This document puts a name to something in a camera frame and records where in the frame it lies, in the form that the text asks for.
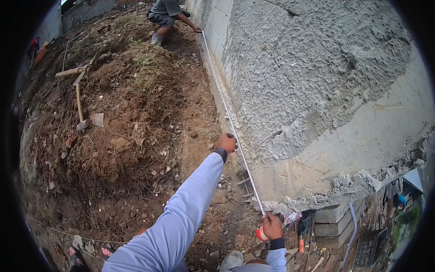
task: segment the shoe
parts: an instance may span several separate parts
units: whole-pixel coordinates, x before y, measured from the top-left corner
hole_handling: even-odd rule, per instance
[[[163,38],[164,36],[159,35],[157,33],[153,33],[153,36],[151,37],[151,44],[161,46]]]
[[[225,256],[223,262],[221,263],[221,268],[219,268],[219,272],[225,272],[227,270],[233,269],[234,267],[239,267],[242,265],[243,253],[238,250],[233,250]]]

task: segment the soil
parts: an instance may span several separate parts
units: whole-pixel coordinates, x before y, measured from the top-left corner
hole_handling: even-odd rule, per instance
[[[80,235],[95,248],[82,248],[87,264],[100,271],[100,246],[116,249],[151,227],[222,133],[197,34],[176,22],[162,47],[151,46],[157,25],[145,20],[146,10],[112,11],[56,40],[21,91],[17,186],[35,240],[61,270],[70,267],[67,251]],[[105,25],[107,33],[96,31]],[[65,55],[67,40],[83,31]],[[85,119],[103,113],[104,122],[79,132],[78,75],[55,74],[94,56],[80,81],[81,106]],[[243,197],[252,188],[236,185],[244,178],[238,157],[230,156],[185,256],[190,269],[216,271],[233,249],[259,258],[263,251],[265,258],[266,244],[254,235],[261,216]],[[237,234],[244,235],[238,246]],[[220,257],[211,257],[217,249]]]

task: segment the wooden handle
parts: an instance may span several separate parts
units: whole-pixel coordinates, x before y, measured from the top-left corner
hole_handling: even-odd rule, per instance
[[[69,69],[69,70],[66,70],[66,71],[63,71],[63,72],[59,72],[59,73],[56,73],[56,75],[54,77],[58,78],[58,77],[70,76],[72,74],[80,74],[83,71],[87,71],[87,66],[86,67],[83,66],[83,67]]]
[[[77,94],[77,108],[79,109],[80,122],[83,122],[84,118],[83,118],[83,111],[81,109],[81,101],[80,101],[80,83],[77,83],[76,85],[76,94]]]

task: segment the person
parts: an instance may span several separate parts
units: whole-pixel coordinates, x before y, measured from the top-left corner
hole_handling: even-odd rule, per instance
[[[236,143],[233,135],[222,135],[217,149],[207,156],[169,199],[155,224],[139,231],[138,235],[114,253],[105,252],[110,257],[102,271],[187,272],[184,255],[210,205],[227,156],[237,149]],[[262,217],[262,223],[264,234],[271,244],[266,262],[255,260],[243,265],[243,254],[232,251],[224,258],[220,272],[286,271],[281,221],[268,212]]]
[[[151,37],[153,45],[161,45],[164,36],[174,27],[175,20],[181,20],[190,26],[195,33],[202,32],[201,28],[188,19],[190,13],[180,8],[178,0],[157,0],[148,10],[147,16],[150,22],[160,25],[159,30]]]

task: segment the orange object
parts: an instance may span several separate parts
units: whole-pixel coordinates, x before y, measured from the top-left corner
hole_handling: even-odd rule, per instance
[[[262,241],[269,240],[269,238],[264,234],[263,224],[260,224],[255,228],[255,236]]]
[[[300,253],[304,252],[304,240],[303,239],[299,240],[299,252]]]

